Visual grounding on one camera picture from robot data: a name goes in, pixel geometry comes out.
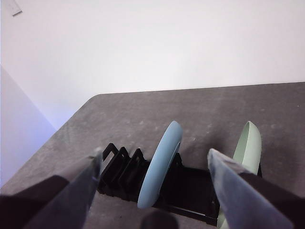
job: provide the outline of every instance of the white wall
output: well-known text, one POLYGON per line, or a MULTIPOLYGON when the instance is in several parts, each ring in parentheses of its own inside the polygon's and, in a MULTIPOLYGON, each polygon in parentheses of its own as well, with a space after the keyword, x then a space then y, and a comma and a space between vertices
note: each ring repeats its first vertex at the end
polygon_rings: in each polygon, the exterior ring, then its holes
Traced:
POLYGON ((100 93, 305 81, 304 0, 16 0, 4 68, 58 129, 100 93))
POLYGON ((0 187, 54 132, 54 127, 1 67, 0 187))

